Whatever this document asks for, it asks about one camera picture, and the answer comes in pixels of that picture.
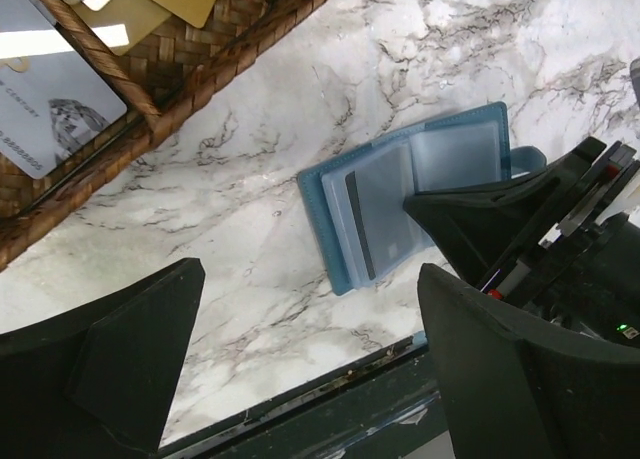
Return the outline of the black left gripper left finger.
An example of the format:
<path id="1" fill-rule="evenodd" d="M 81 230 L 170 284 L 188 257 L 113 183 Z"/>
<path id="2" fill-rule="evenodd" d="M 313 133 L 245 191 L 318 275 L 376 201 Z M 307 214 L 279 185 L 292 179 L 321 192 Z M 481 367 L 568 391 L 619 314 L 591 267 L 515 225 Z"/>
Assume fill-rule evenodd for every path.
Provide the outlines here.
<path id="1" fill-rule="evenodd" d="M 200 260 L 181 259 L 2 334 L 2 457 L 154 457 L 204 282 Z"/>

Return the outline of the silver white card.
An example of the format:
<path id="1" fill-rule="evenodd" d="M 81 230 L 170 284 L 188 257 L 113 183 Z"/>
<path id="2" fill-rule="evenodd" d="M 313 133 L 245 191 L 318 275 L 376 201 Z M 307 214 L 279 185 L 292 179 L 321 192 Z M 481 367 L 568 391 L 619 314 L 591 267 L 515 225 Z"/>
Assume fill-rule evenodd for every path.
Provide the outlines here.
<path id="1" fill-rule="evenodd" d="M 127 105 L 30 0 L 1 0 L 1 154 L 41 179 Z"/>

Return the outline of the blue leather card holder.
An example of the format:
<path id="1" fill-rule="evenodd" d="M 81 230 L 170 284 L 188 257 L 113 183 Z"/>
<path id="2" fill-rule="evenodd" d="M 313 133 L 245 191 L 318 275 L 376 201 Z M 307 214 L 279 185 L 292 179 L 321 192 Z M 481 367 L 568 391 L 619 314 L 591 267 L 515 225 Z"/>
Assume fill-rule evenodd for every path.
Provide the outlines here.
<path id="1" fill-rule="evenodd" d="M 432 246 L 406 198 L 506 181 L 545 167 L 533 146 L 512 148 L 503 102 L 421 121 L 301 171 L 297 183 L 332 290 L 380 282 Z"/>

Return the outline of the dark striped card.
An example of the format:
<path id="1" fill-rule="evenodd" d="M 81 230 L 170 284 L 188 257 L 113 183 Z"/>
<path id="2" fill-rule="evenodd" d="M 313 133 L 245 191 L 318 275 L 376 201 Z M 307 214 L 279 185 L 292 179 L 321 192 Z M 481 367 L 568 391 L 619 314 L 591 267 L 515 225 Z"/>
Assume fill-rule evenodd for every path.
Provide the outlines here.
<path id="1" fill-rule="evenodd" d="M 365 280 L 377 282 L 409 257 L 421 241 L 421 233 L 403 209 L 409 180 L 398 171 L 354 171 L 345 183 Z"/>

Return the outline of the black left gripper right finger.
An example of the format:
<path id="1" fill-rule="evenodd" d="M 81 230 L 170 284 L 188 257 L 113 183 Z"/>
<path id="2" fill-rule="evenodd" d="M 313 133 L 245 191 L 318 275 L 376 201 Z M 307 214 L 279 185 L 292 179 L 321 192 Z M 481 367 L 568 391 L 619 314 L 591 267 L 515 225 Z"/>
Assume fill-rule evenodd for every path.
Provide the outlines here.
<path id="1" fill-rule="evenodd" d="M 562 329 L 434 264 L 417 289 L 456 457 L 638 457 L 638 349 Z"/>

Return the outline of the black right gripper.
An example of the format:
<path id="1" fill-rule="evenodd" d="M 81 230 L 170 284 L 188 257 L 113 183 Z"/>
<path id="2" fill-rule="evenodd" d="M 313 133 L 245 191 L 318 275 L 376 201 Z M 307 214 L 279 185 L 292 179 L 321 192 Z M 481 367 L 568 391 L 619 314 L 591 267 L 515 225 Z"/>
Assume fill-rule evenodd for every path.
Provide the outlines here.
<path id="1" fill-rule="evenodd" d="M 639 345 L 635 149 L 588 137 L 504 182 L 419 193 L 405 212 L 457 275 L 551 324 Z"/>

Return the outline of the gold card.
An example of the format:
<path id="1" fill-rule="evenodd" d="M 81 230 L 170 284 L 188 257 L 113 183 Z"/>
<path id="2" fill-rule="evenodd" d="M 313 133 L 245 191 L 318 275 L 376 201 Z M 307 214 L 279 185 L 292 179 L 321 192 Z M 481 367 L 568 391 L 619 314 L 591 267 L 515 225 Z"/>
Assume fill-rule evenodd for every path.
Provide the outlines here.
<path id="1" fill-rule="evenodd" d="M 63 0 L 99 39 L 121 56 L 175 16 L 201 28 L 216 0 Z"/>

